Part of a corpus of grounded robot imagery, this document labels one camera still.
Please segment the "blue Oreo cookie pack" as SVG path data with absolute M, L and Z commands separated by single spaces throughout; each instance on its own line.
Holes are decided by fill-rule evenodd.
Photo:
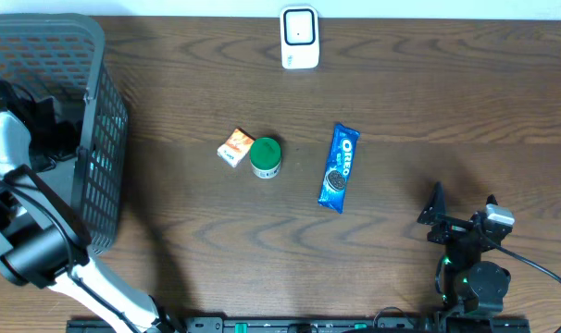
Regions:
M 353 169 L 355 151 L 360 133 L 343 124 L 334 126 L 318 204 L 343 212 L 347 184 Z

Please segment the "orange snack packet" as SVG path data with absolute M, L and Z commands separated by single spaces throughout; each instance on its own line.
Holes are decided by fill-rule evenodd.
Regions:
M 230 137 L 217 149 L 218 156 L 231 167 L 237 167 L 247 156 L 255 139 L 240 128 L 236 128 Z

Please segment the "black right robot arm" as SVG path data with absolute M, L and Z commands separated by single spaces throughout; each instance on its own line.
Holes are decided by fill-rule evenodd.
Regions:
M 515 224 L 513 213 L 490 195 L 485 207 L 470 218 L 449 216 L 443 185 L 437 182 L 418 216 L 418 223 L 430 227 L 427 241 L 444 247 L 435 278 L 444 307 L 435 315 L 438 327 L 445 329 L 447 322 L 453 319 L 489 321 L 501 313 L 510 273 L 481 257 L 512 231 Z

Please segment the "green lid seasoning jar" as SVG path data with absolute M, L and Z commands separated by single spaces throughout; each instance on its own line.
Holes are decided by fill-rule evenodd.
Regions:
M 250 149 L 250 163 L 257 177 L 276 177 L 281 170 L 281 146 L 269 137 L 256 139 Z

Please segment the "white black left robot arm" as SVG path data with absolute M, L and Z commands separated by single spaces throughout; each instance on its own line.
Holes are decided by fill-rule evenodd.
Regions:
M 127 284 L 94 254 L 89 222 L 115 216 L 115 190 L 84 190 L 75 204 L 55 190 L 75 180 L 61 172 L 80 161 L 86 133 L 81 102 L 35 99 L 0 80 L 0 273 L 17 286 L 62 293 L 117 332 L 184 332 L 149 294 Z

